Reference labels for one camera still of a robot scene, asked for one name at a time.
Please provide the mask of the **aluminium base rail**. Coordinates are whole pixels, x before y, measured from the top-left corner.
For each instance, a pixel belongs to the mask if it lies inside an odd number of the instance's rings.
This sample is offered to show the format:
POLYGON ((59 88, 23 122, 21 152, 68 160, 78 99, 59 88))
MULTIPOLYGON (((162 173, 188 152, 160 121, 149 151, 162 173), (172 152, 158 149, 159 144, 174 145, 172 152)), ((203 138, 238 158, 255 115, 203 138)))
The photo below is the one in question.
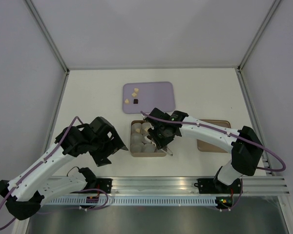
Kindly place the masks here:
POLYGON ((168 177, 99 177, 105 180, 112 195, 149 196, 149 195, 239 195, 246 196, 279 196, 289 195, 289 188, 281 176, 244 176, 239 185, 232 189, 223 189, 220 193, 213 184, 211 176, 168 176, 168 177))

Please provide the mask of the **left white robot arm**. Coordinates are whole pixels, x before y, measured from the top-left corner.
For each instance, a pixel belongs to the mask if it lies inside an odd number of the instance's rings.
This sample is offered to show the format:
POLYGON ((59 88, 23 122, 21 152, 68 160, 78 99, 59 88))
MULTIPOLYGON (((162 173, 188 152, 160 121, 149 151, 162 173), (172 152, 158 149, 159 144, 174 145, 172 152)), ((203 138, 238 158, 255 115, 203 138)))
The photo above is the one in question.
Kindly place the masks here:
POLYGON ((88 168, 73 176, 51 181, 50 177, 78 156, 89 153, 97 166, 111 164, 110 155, 127 150, 114 126, 103 117, 90 124, 72 122, 55 138, 50 148, 13 180, 0 181, 0 195, 9 213, 18 220, 36 214, 49 201, 75 192, 98 191, 97 177, 88 168))

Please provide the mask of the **right aluminium frame post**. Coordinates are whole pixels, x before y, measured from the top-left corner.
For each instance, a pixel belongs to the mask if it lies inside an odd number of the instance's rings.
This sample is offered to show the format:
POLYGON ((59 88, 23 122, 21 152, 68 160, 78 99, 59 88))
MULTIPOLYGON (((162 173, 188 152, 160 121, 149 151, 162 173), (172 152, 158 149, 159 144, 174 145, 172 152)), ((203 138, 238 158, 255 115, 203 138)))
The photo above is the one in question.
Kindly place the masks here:
POLYGON ((280 4, 283 2, 283 0, 274 0, 269 7, 264 19, 262 20, 259 28, 257 29, 250 45, 248 46, 244 56, 242 57, 239 65, 237 66, 237 71, 239 73, 242 72, 243 68, 245 67, 246 63, 248 62, 250 56, 252 55, 254 49, 256 48, 258 42, 260 41, 261 37, 263 36, 265 30, 267 29, 269 23, 273 19, 275 13, 277 12, 280 4))

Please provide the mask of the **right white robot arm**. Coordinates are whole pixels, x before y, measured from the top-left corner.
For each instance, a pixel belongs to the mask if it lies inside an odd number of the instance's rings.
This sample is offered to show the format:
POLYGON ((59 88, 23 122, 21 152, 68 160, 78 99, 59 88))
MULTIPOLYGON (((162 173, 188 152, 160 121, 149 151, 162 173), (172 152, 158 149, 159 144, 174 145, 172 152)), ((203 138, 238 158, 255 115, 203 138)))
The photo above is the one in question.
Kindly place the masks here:
POLYGON ((156 148, 166 149, 175 137, 193 138, 219 147, 231 155, 227 164, 221 166, 212 179, 214 189, 223 193, 241 176, 253 176, 263 154, 262 143, 254 130, 220 127, 174 111, 171 115, 154 108, 144 114, 144 120, 151 124, 148 134, 156 148))

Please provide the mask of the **purple plastic tray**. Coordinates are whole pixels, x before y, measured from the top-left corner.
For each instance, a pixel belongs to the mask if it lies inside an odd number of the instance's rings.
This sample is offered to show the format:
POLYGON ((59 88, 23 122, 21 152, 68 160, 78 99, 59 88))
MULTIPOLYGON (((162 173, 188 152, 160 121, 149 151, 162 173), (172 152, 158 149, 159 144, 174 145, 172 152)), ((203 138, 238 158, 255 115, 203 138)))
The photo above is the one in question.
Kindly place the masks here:
POLYGON ((163 112, 172 112, 176 108, 174 89, 171 82, 140 82, 127 83, 123 86, 123 112, 125 114, 139 114, 151 112, 158 108, 163 112), (132 96, 134 89, 138 88, 139 92, 136 97, 132 96), (134 104, 133 100, 138 99, 139 103, 134 104))

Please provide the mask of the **beige chocolate box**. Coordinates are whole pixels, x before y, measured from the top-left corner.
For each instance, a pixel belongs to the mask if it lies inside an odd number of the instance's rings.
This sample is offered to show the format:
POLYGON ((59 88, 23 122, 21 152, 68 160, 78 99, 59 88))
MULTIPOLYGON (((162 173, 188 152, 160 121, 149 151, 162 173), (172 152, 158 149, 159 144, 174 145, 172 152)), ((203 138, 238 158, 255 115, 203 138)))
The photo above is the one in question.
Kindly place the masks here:
POLYGON ((150 123, 144 120, 134 120, 130 124, 129 151, 133 157, 165 157, 163 150, 158 150, 149 138, 150 123))

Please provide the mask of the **beige box lid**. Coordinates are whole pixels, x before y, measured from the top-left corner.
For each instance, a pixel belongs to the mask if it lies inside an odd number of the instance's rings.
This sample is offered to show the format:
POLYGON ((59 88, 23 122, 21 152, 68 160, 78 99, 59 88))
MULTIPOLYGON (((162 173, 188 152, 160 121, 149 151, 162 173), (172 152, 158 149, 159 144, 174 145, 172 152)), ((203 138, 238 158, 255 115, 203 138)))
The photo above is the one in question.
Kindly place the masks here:
MULTIPOLYGON (((227 120, 202 119, 202 121, 210 123, 210 124, 214 124, 223 128, 231 128, 231 124, 227 120)), ((202 140, 197 140, 197 149, 200 152, 205 152, 205 153, 227 153, 227 151, 223 150, 222 148, 202 140)))

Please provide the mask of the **white paper cup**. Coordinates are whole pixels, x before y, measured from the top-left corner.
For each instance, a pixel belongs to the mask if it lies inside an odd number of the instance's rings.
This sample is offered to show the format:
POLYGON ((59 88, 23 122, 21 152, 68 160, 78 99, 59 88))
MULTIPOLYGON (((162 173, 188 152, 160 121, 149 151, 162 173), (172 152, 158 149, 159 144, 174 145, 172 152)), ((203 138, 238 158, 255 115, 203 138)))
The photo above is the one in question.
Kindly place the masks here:
POLYGON ((140 133, 133 133, 131 136, 130 136, 130 143, 131 144, 140 144, 140 143, 143 143, 143 135, 140 134, 140 133))
POLYGON ((151 143, 145 144, 142 148, 143 153, 151 154, 151 153, 154 153, 155 151, 156 151, 156 147, 151 143))
POLYGON ((150 129, 151 128, 151 124, 150 123, 148 123, 148 122, 144 122, 144 123, 142 123, 142 125, 141 125, 141 129, 142 129, 142 134, 144 135, 144 133, 143 133, 143 130, 144 129, 150 129))
POLYGON ((140 134, 142 134, 141 125, 142 124, 140 122, 133 123, 132 126, 131 126, 131 133, 134 134, 134 133, 136 133, 135 132, 136 129, 140 129, 141 130, 140 134))
POLYGON ((143 143, 144 144, 151 144, 151 137, 150 137, 150 135, 144 135, 143 136, 143 143))
POLYGON ((143 146, 144 146, 144 144, 142 142, 131 144, 130 152, 133 154, 141 153, 143 146))

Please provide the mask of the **left aluminium frame post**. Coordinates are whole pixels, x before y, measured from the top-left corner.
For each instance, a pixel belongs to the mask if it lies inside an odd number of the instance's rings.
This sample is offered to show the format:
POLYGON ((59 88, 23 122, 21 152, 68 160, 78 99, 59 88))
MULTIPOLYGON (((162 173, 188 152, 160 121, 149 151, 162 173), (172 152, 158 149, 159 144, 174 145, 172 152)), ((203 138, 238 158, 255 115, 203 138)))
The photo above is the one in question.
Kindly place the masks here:
POLYGON ((39 30, 41 31, 44 39, 46 40, 48 46, 50 47, 56 61, 64 71, 64 73, 67 75, 69 73, 69 68, 67 67, 61 53, 59 52, 54 40, 52 39, 51 34, 49 33, 49 30, 47 29, 39 11, 37 10, 34 2, 32 0, 24 0, 23 1, 26 7, 28 8, 30 14, 32 15, 35 23, 37 24, 39 30))

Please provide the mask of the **aluminium frame post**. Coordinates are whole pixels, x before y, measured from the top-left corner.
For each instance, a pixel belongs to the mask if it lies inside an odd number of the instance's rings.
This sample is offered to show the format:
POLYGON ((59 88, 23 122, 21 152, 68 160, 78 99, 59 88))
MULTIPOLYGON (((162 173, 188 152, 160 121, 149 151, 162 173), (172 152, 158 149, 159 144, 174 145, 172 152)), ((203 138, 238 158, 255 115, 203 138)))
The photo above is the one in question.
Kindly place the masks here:
POLYGON ((237 66, 237 71, 239 73, 242 72, 243 68, 245 67, 246 63, 248 62, 250 56, 252 55, 254 49, 256 48, 258 42, 260 41, 261 37, 263 36, 265 30, 267 29, 269 23, 273 19, 275 13, 277 12, 280 4, 283 2, 283 0, 274 0, 269 7, 264 19, 262 20, 259 28, 257 29, 250 45, 248 46, 244 56, 242 57, 239 65, 237 66))
POLYGON ((48 46, 50 47, 56 61, 64 71, 64 73, 67 75, 69 73, 69 68, 67 67, 61 53, 59 52, 54 40, 52 39, 51 34, 49 33, 49 30, 47 29, 39 11, 37 10, 34 2, 32 0, 24 0, 23 1, 26 7, 28 8, 30 14, 32 15, 35 23, 37 24, 39 30, 41 31, 44 39, 46 40, 48 46))

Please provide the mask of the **white metal tongs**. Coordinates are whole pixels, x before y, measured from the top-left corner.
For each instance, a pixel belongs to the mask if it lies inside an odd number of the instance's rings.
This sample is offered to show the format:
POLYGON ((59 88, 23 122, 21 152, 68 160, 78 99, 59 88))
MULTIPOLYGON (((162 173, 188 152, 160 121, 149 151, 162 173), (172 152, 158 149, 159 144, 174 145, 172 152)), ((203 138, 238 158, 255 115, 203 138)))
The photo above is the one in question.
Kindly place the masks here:
POLYGON ((163 147, 162 149, 158 149, 155 141, 152 138, 151 138, 151 144, 153 144, 156 147, 155 153, 173 156, 173 152, 167 146, 163 147))

